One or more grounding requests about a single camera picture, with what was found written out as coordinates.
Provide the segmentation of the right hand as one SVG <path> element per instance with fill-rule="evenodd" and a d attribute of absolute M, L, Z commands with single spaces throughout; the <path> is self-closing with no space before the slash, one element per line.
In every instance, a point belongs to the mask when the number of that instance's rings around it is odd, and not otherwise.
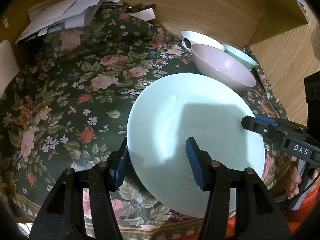
<path fill-rule="evenodd" d="M 300 173 L 297 170 L 297 158 L 291 157 L 291 165 L 290 165 L 290 175 L 287 181 L 286 186 L 286 195 L 289 199 L 293 198 L 295 195 L 299 193 L 299 184 L 302 182 L 302 178 Z M 319 169 L 314 170 L 312 175 L 312 180 L 315 182 L 313 183 L 312 187 L 310 187 L 309 192 L 313 192 L 318 189 L 319 184 Z"/>

